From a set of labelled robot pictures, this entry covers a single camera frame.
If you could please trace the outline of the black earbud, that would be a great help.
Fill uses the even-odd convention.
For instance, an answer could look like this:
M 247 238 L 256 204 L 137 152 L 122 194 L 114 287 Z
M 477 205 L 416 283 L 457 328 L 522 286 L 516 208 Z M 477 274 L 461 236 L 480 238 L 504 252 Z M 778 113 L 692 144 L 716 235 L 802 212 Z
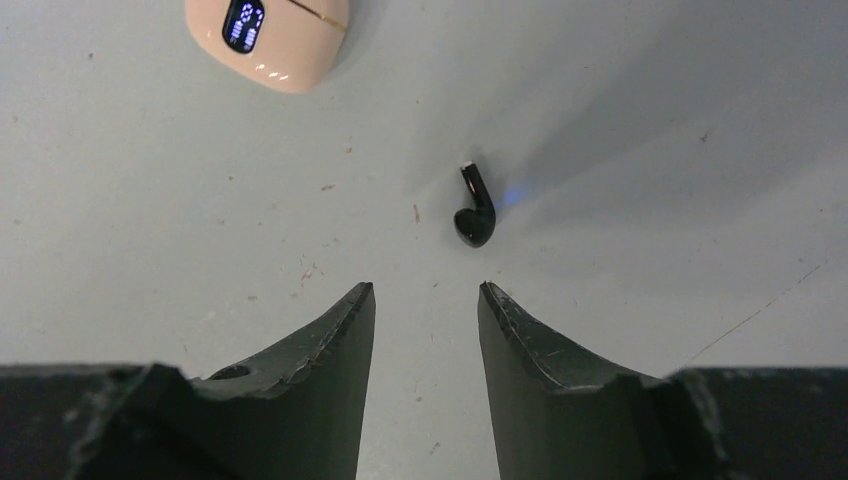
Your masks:
M 472 206 L 459 209 L 454 214 L 454 228 L 466 245 L 481 248 L 491 239 L 497 225 L 495 203 L 474 162 L 462 165 L 460 173 L 469 192 Z

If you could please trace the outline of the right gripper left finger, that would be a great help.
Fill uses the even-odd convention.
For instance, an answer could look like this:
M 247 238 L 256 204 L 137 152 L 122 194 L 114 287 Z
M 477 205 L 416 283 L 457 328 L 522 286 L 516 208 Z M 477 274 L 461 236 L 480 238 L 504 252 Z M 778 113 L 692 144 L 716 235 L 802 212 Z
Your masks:
M 5 479 L 352 479 L 376 299 L 328 311 L 208 378 L 149 363 L 5 365 Z

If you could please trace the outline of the beige earbud charging case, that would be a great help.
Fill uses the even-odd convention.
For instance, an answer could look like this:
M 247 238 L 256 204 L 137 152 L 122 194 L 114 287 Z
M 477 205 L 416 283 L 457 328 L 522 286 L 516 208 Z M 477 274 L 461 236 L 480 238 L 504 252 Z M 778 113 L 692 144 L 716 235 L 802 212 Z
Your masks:
M 212 58 L 272 90 L 304 93 L 333 68 L 347 0 L 186 0 L 186 24 Z

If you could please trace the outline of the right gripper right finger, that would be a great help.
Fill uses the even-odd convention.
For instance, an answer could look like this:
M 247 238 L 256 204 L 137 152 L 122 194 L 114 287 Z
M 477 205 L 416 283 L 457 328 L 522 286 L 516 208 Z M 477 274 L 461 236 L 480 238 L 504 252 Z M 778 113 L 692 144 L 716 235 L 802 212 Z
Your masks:
M 584 348 L 491 282 L 479 341 L 504 479 L 843 479 L 843 368 L 654 378 Z

